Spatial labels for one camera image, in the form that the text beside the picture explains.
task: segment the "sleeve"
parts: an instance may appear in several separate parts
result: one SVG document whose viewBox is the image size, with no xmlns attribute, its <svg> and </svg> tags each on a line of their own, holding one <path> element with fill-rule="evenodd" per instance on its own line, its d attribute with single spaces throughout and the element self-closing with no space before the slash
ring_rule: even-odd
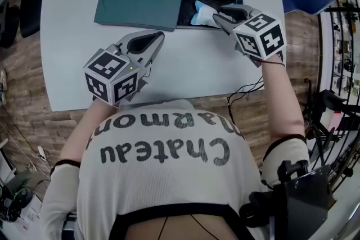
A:
<svg viewBox="0 0 360 240">
<path fill-rule="evenodd" d="M 68 213 L 76 211 L 80 163 L 61 160 L 51 170 L 51 182 L 40 211 L 40 232 L 44 240 L 61 240 Z"/>
<path fill-rule="evenodd" d="M 304 136 L 300 134 L 290 135 L 270 145 L 260 168 L 262 181 L 271 186 L 279 184 L 277 169 L 284 160 L 291 161 L 291 164 L 300 160 L 309 162 L 309 152 Z"/>
</svg>

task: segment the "dark green box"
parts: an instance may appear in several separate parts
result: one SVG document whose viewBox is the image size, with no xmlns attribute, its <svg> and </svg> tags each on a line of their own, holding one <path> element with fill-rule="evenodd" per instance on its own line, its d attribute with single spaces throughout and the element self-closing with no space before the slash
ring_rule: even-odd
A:
<svg viewBox="0 0 360 240">
<path fill-rule="evenodd" d="M 181 0 L 98 0 L 94 22 L 174 31 Z"/>
</svg>

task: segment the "person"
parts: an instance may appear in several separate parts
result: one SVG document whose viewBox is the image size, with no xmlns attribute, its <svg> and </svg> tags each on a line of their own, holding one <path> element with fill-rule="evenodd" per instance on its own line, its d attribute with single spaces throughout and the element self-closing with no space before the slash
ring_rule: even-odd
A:
<svg viewBox="0 0 360 240">
<path fill-rule="evenodd" d="M 268 59 L 281 63 L 277 55 Z M 262 173 L 235 125 L 186 100 L 116 112 L 96 99 L 66 141 L 40 214 L 44 239 L 266 239 L 241 225 L 253 191 L 278 183 L 283 160 L 309 160 L 283 65 L 262 63 L 270 147 Z"/>
</svg>

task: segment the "white table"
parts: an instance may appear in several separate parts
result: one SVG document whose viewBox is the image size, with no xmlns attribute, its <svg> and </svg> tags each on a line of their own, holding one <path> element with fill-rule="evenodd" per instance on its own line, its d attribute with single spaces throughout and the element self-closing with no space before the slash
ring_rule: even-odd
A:
<svg viewBox="0 0 360 240">
<path fill-rule="evenodd" d="M 52 111 L 87 108 L 83 65 L 99 49 L 139 28 L 101 26 L 93 22 L 98 0 L 43 0 L 41 54 Z M 284 23 L 282 0 L 244 0 Z M 222 31 L 176 29 L 165 43 L 151 77 L 132 103 L 231 93 L 256 83 L 261 70 L 234 50 L 235 41 Z"/>
</svg>

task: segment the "wooden floor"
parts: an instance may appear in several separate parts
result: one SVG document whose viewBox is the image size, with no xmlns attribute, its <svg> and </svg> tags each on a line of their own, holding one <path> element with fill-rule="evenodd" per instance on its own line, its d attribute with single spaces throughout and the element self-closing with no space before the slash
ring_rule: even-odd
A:
<svg viewBox="0 0 360 240">
<path fill-rule="evenodd" d="M 306 102 L 309 78 L 314 86 L 319 69 L 319 30 L 316 16 L 293 12 L 285 16 L 287 37 L 287 72 L 298 100 Z M 60 151 L 84 111 L 51 112 L 44 84 L 39 33 L 26 39 L 18 34 L 16 43 L 10 49 L 0 51 L 0 66 L 8 75 L 8 104 L 0 108 L 0 137 L 9 137 L 4 151 L 18 170 L 24 170 L 29 159 L 20 152 L 14 141 L 25 154 L 43 171 L 47 167 L 38 160 L 35 150 L 43 146 L 50 155 L 53 165 Z M 227 95 L 191 99 L 197 108 L 209 110 L 228 117 Z M 247 138 L 257 163 L 268 147 L 268 116 L 264 91 L 248 94 L 233 105 L 237 126 Z M 9 132 L 14 141 L 7 135 Z M 37 186 L 36 193 L 42 199 L 48 183 Z"/>
</svg>

